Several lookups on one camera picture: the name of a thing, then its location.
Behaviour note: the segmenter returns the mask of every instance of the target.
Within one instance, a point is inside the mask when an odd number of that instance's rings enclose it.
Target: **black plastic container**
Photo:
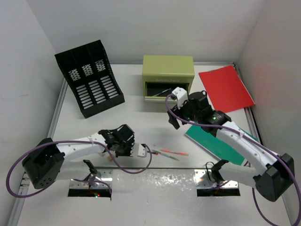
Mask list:
[[[55,55],[85,118],[124,102],[100,40]]]

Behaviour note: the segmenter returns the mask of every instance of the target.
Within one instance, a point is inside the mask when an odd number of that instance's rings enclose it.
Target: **tabletop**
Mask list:
[[[111,66],[124,93],[125,103],[84,119],[68,87],[53,140],[86,137],[101,129],[115,129],[127,124],[135,132],[137,143],[146,143],[156,149],[182,151],[189,156],[177,156],[179,161],[153,156],[151,169],[137,175],[114,169],[112,201],[108,198],[67,197],[70,180],[58,180],[45,192],[25,199],[18,225],[268,225],[255,208],[251,188],[242,184],[239,185],[240,196],[197,197],[193,169],[203,168],[206,162],[217,162],[218,159],[184,136],[189,125],[175,130],[168,123],[164,104],[144,101],[142,65]],[[223,65],[195,65],[190,92],[205,89],[199,72],[221,67]],[[244,109],[228,115],[243,130],[250,131]],[[98,154],[85,159],[95,166],[116,167]],[[119,157],[117,160],[125,167],[144,167],[149,159]],[[272,203],[258,193],[257,197],[268,219],[279,225],[289,225],[282,198]]]

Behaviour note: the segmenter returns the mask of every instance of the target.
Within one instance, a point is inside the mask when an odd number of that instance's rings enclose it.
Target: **green folder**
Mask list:
[[[185,135],[197,144],[207,149],[219,159],[228,160],[236,165],[241,165],[245,160],[241,154],[239,154],[228,144],[215,138],[210,133],[203,131],[199,126],[191,126],[190,129],[185,133]]]

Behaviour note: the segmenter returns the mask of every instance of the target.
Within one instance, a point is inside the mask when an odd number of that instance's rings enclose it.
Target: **green box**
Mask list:
[[[167,94],[177,86],[189,93],[194,79],[193,57],[145,55],[142,77],[146,101],[164,102]],[[160,94],[160,90],[167,89],[169,91]]]

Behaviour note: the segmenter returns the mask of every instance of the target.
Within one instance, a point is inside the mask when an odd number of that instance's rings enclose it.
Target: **gray wall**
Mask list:
[[[265,0],[27,0],[55,51],[101,39],[111,62],[143,55],[237,61]]]
[[[0,27],[0,226],[5,226],[15,200],[5,187],[7,172],[46,137],[63,76],[24,0],[1,1]],[[15,192],[23,172],[21,165],[13,172]]]
[[[301,1],[269,0],[239,61],[256,102],[253,112],[264,144],[295,160],[301,184]],[[284,195],[291,221],[298,214],[295,189]]]

